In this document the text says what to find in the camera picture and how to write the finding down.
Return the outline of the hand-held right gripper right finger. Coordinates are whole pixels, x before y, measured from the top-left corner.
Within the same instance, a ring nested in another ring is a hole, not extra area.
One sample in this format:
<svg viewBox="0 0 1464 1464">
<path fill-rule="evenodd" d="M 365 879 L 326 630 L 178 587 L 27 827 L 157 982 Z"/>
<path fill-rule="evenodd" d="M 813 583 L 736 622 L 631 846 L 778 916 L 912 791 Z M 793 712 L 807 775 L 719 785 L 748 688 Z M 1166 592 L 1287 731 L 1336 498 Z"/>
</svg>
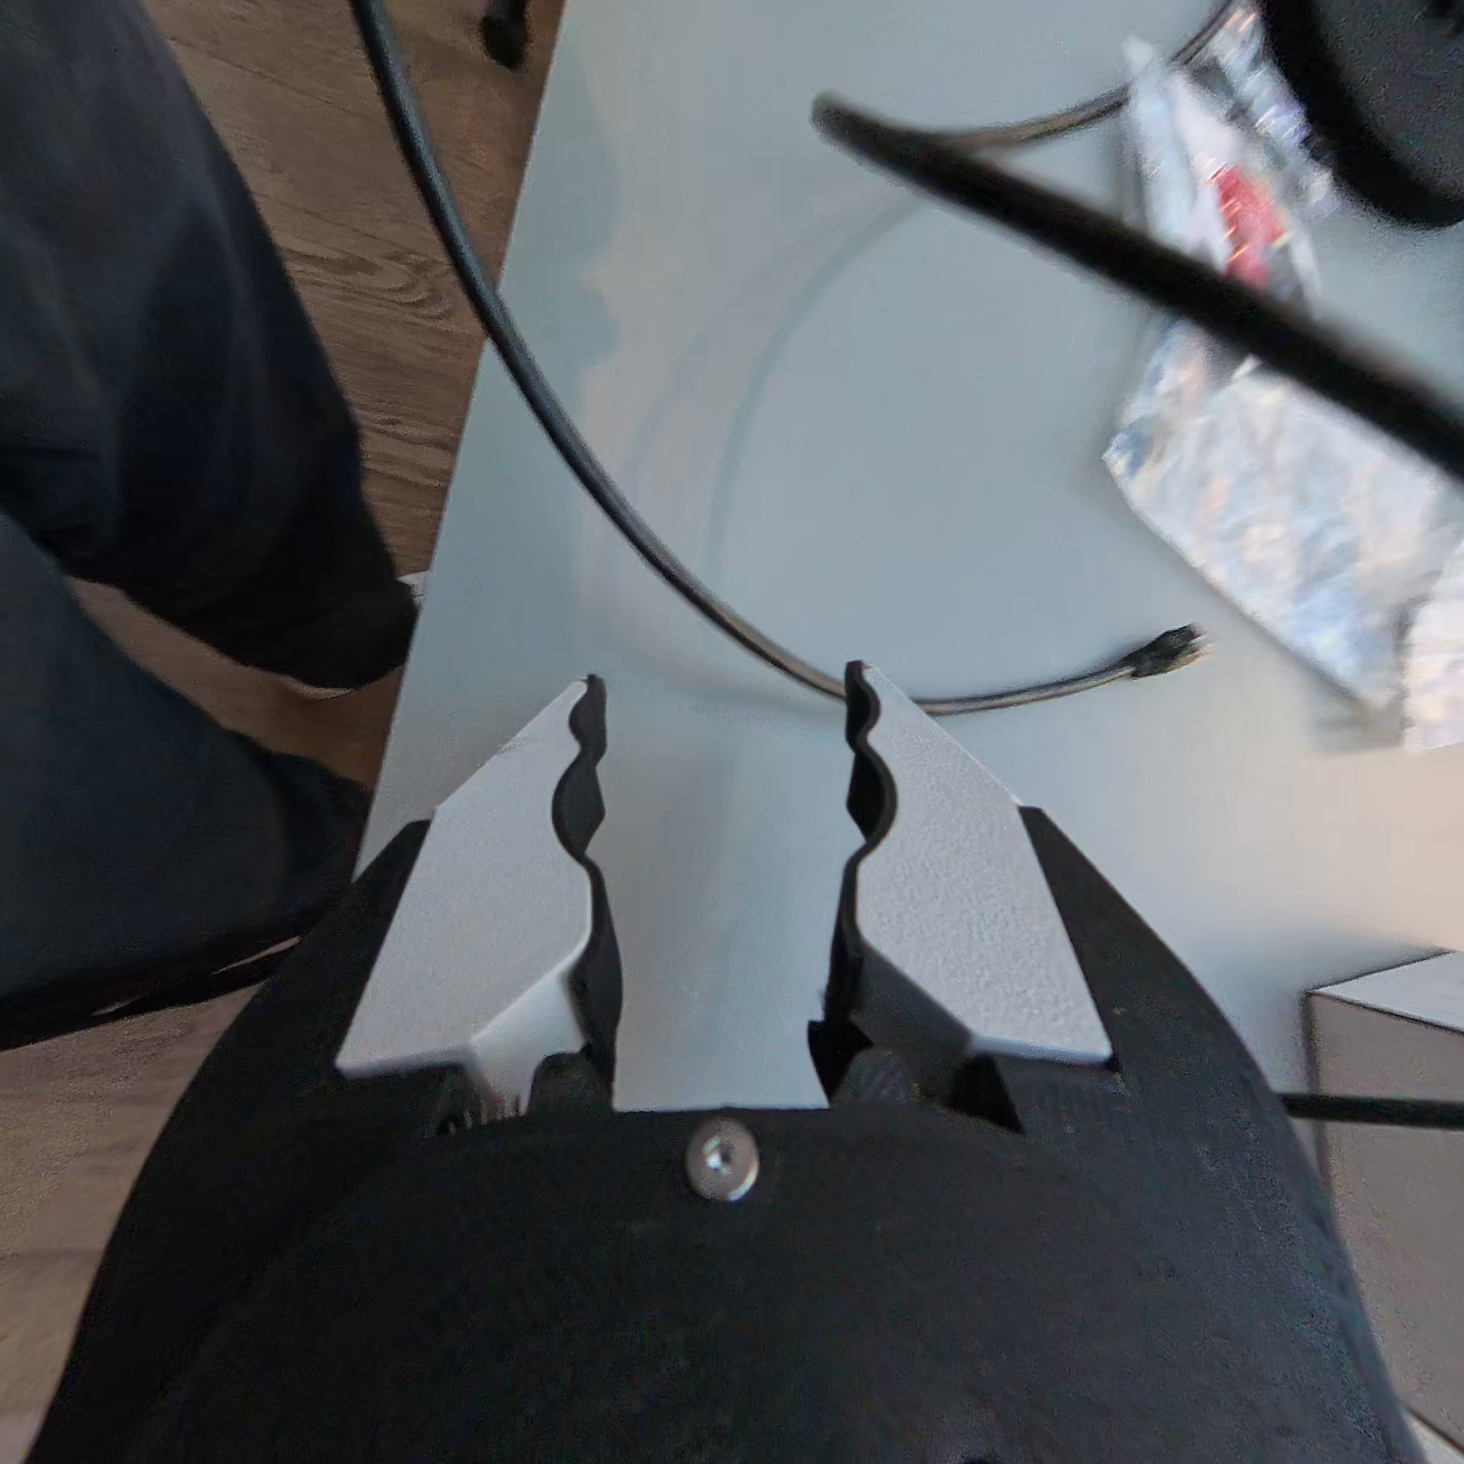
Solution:
<svg viewBox="0 0 1464 1464">
<path fill-rule="evenodd" d="M 891 1052 L 919 1096 L 956 1104 L 982 1061 L 1109 1071 L 1114 1049 L 1022 806 L 898 684 L 846 670 L 848 813 L 811 1057 L 828 1096 L 863 1052 Z"/>
</svg>

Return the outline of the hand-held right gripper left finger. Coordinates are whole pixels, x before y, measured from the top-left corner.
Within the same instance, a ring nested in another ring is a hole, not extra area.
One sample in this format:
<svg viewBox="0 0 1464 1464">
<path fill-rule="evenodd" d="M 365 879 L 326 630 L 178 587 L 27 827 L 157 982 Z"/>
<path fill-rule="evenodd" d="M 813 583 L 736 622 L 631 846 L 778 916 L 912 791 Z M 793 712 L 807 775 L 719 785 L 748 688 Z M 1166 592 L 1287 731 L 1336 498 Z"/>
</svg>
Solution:
<svg viewBox="0 0 1464 1464">
<path fill-rule="evenodd" d="M 624 986 L 605 876 L 607 686 L 572 681 L 433 813 L 337 1054 L 346 1076 L 461 1068 L 492 1108 L 583 1057 L 612 1096 Z"/>
</svg>

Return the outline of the grey desk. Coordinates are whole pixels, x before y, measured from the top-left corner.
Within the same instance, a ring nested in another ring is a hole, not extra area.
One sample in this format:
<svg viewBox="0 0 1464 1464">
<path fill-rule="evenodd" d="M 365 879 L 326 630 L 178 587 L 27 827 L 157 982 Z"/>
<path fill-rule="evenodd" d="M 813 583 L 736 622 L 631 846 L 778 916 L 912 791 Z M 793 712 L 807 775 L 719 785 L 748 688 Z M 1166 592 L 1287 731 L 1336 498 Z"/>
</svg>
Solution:
<svg viewBox="0 0 1464 1464">
<path fill-rule="evenodd" d="M 438 806 L 598 676 L 624 1000 L 612 1096 L 478 1089 L 302 1251 L 272 1456 L 1419 1460 L 1273 1082 L 1313 984 L 1461 946 L 1461 747 L 1111 484 L 1147 310 L 1055 247 L 1132 231 L 1044 189 L 1104 144 L 1006 175 L 813 99 L 935 116 L 992 6 L 567 3 L 501 297 L 354 8 L 495 341 L 361 855 L 389 927 Z M 825 1092 L 851 662 L 1017 796 L 1112 1069 L 935 1103 L 877 1049 Z"/>
</svg>

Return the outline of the white cardboard box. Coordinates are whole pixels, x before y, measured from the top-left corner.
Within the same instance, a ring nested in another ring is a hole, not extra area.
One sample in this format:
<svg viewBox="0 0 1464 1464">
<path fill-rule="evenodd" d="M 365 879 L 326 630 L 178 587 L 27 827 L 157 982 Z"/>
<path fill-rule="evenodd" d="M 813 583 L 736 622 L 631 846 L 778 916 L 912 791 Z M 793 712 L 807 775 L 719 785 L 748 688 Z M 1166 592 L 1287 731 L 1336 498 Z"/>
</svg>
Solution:
<svg viewBox="0 0 1464 1464">
<path fill-rule="evenodd" d="M 1318 1092 L 1459 1103 L 1463 954 L 1309 993 Z M 1428 1444 L 1463 1442 L 1463 1137 L 1459 1130 L 1322 1127 L 1323 1171 L 1367 1312 Z"/>
</svg>

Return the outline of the clear bag of metal parts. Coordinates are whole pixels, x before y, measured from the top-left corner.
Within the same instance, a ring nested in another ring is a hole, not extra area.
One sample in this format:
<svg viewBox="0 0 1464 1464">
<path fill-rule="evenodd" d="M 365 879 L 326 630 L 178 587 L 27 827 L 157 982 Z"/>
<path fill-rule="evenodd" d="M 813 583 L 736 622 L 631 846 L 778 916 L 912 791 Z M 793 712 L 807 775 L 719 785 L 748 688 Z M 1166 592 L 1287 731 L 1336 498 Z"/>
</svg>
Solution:
<svg viewBox="0 0 1464 1464">
<path fill-rule="evenodd" d="M 1463 740 L 1461 486 L 1200 327 L 1161 327 L 1104 454 L 1139 517 L 1407 749 Z"/>
</svg>

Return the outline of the person's dark trousers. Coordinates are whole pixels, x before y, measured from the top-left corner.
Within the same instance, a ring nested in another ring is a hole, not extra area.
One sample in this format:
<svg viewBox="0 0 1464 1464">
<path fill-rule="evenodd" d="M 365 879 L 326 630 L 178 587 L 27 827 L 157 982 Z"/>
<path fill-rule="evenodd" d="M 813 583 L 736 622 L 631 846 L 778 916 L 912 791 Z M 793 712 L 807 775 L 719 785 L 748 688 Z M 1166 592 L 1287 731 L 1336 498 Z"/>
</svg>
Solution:
<svg viewBox="0 0 1464 1464">
<path fill-rule="evenodd" d="M 318 330 L 142 3 L 4 3 L 2 519 L 16 1049 L 305 932 L 370 810 L 143 669 L 75 583 L 328 691 L 417 622 Z"/>
</svg>

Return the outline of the clear bag with red label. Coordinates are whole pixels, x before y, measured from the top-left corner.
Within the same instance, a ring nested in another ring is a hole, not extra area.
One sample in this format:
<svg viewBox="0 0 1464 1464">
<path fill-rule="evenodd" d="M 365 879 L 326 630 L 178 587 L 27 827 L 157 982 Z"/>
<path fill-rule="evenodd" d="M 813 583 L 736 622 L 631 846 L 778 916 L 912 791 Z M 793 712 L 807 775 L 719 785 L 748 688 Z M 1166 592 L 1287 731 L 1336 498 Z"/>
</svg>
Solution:
<svg viewBox="0 0 1464 1464">
<path fill-rule="evenodd" d="M 1125 48 L 1130 214 L 1226 276 L 1304 304 L 1320 287 L 1313 222 L 1329 167 L 1254 5 L 1227 10 L 1186 57 Z"/>
</svg>

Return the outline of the black velcro tape roll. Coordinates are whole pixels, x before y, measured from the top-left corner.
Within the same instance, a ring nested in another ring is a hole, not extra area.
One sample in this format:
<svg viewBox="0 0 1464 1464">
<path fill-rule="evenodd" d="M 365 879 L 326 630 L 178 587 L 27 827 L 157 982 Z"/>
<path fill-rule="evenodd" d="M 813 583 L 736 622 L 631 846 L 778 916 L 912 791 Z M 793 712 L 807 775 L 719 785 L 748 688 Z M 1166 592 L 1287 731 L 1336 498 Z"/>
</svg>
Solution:
<svg viewBox="0 0 1464 1464">
<path fill-rule="evenodd" d="M 1409 226 L 1463 219 L 1463 3 L 1262 1 L 1336 177 Z"/>
</svg>

